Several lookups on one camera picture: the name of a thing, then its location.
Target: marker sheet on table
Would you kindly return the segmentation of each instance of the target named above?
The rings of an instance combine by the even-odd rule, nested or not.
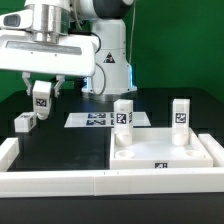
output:
[[[114,113],[70,113],[65,128],[80,127],[113,127]],[[133,126],[151,126],[145,112],[133,112]]]

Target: white cube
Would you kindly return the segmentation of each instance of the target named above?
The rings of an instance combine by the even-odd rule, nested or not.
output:
[[[37,115],[34,112],[22,113],[14,120],[15,132],[29,132],[37,124]]]

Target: white tray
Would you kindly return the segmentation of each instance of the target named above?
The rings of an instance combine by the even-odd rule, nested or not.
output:
[[[134,128],[132,145],[115,144],[111,132],[110,169],[212,167],[213,159],[189,129],[189,145],[172,144],[172,128]]]

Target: green wall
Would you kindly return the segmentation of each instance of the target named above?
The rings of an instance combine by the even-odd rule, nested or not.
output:
[[[0,14],[23,4],[0,0]],[[224,101],[224,1],[137,0],[132,61],[138,87],[196,87]],[[21,73],[0,75],[0,100],[25,89]]]

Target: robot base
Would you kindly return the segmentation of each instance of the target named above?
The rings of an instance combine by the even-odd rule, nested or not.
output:
[[[87,92],[82,92],[82,96],[84,98],[92,99],[92,100],[98,100],[98,101],[116,101],[118,99],[134,99],[137,97],[137,88],[134,91],[122,93],[122,94],[102,94],[102,95],[97,95],[93,93],[87,93]]]

